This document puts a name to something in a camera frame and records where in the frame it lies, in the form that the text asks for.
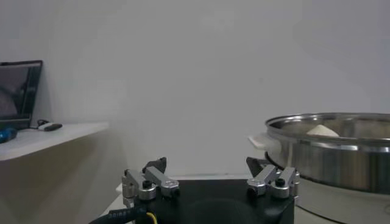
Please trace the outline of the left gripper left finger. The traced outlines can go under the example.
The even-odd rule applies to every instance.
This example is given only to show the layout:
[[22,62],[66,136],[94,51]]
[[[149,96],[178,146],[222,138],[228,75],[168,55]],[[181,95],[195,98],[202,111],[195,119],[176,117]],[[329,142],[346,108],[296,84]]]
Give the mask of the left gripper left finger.
[[122,201],[125,207],[132,208],[136,202],[149,202],[162,197],[180,197],[180,184],[165,175],[166,157],[149,161],[141,171],[126,169],[121,177]]

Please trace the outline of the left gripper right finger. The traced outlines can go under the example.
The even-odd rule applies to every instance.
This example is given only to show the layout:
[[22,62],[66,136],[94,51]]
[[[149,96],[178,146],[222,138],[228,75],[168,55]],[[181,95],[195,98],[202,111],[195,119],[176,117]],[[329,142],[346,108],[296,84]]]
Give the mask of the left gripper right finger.
[[252,174],[247,183],[247,195],[258,198],[270,193],[277,199],[298,197],[300,173],[293,167],[279,169],[265,159],[247,157],[247,166]]

